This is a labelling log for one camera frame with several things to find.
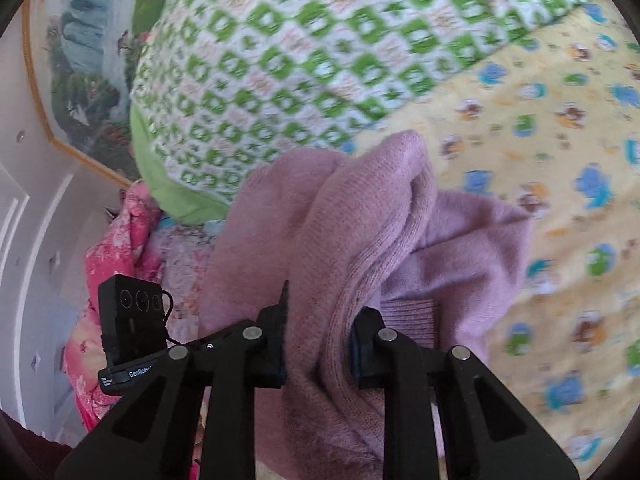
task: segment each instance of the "mauve knit garment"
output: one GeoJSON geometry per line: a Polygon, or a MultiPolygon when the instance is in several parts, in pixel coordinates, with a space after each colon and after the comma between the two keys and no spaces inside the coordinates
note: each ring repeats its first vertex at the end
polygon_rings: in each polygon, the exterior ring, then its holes
{"type": "Polygon", "coordinates": [[[423,346],[486,360],[531,228],[523,209],[438,191],[415,132],[359,158],[299,149],[255,170],[214,249],[200,332],[256,319],[289,280],[288,379],[256,391],[258,459],[286,480],[382,478],[383,393],[357,390],[346,360],[356,314],[377,307],[423,346]]]}

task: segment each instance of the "camera lens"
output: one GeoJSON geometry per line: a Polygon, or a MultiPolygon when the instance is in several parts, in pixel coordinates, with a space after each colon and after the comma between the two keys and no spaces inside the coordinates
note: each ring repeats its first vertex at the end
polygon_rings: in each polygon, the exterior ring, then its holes
{"type": "Polygon", "coordinates": [[[136,294],[136,305],[142,312],[149,310],[149,297],[144,290],[139,290],[136,294]]]}
{"type": "Polygon", "coordinates": [[[131,293],[128,290],[121,291],[120,303],[124,308],[131,308],[131,305],[133,305],[133,298],[131,297],[131,293]]]}

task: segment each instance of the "green and white patterned blanket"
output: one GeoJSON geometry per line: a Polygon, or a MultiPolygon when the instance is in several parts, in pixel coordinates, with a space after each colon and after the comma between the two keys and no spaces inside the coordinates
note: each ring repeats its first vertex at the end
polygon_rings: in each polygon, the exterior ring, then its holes
{"type": "Polygon", "coordinates": [[[168,0],[132,97],[167,176],[229,204],[257,164],[297,145],[348,152],[359,130],[586,1],[168,0]]]}

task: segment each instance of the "yellow fabric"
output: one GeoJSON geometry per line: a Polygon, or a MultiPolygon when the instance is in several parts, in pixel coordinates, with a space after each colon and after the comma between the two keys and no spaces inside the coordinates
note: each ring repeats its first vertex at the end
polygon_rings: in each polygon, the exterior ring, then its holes
{"type": "Polygon", "coordinates": [[[488,335],[490,367],[582,478],[640,400],[637,51],[610,0],[597,0],[356,138],[362,152],[415,129],[442,188],[535,211],[530,275],[488,335]]]}

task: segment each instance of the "painting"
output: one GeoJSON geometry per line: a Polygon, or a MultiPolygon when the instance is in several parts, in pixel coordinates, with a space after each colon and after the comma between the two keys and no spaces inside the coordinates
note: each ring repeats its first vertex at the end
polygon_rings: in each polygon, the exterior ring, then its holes
{"type": "Polygon", "coordinates": [[[27,0],[24,54],[47,136],[121,186],[133,159],[129,93],[165,0],[27,0]]]}

